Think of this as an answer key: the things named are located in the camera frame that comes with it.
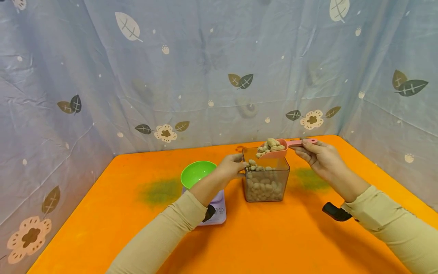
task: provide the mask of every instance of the beige sleeve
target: beige sleeve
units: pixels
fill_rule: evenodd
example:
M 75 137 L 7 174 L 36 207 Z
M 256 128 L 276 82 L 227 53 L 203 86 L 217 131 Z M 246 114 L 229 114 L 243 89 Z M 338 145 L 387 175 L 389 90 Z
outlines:
M 382 240 L 413 274 L 438 273 L 438 231 L 371 186 L 342 208 Z
M 122 249 L 107 273 L 156 273 L 180 240 L 202 222 L 206 212 L 207 208 L 186 191 Z

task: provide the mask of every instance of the black object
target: black object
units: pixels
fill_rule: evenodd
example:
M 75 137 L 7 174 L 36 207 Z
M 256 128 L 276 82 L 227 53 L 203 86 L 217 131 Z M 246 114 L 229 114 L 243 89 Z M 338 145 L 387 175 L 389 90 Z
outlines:
M 334 206 L 331 202 L 326 203 L 322 207 L 322 211 L 338 222 L 345 222 L 352 216 L 342 208 Z
M 205 218 L 202 220 L 203 223 L 210 220 L 213 215 L 216 213 L 216 209 L 212 205 L 207 206 L 207 212 L 205 213 Z

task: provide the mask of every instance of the transparent storage box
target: transparent storage box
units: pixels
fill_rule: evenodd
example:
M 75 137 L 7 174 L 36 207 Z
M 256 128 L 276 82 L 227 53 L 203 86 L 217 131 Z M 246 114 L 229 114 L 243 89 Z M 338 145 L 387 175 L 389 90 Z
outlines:
M 246 201 L 282 201 L 289 177 L 289 164 L 285 158 L 257 159 L 256 153 L 256 147 L 243 149 L 244 161 L 249 162 L 252 159 L 259 167 L 259 171 L 245 170 L 243 184 Z

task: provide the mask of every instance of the fabric wall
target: fabric wall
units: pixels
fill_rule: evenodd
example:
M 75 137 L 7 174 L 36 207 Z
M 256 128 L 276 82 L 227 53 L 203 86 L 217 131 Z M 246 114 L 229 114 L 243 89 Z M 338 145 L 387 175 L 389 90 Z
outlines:
M 1 273 L 24 273 L 124 153 L 341 132 L 436 206 L 433 2 L 0 5 Z M 395 93 L 395 69 L 422 91 Z
M 438 1 L 391 1 L 340 135 L 438 211 Z

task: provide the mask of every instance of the person's right hand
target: person's right hand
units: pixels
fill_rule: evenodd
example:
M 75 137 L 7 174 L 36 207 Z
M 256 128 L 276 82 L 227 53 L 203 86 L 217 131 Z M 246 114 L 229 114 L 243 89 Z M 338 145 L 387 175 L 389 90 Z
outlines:
M 318 141 L 312 144 L 306 139 L 303 146 L 291 147 L 295 153 L 306 162 L 321 178 L 329 183 L 342 176 L 348 167 L 345 165 L 336 148 L 332 145 Z

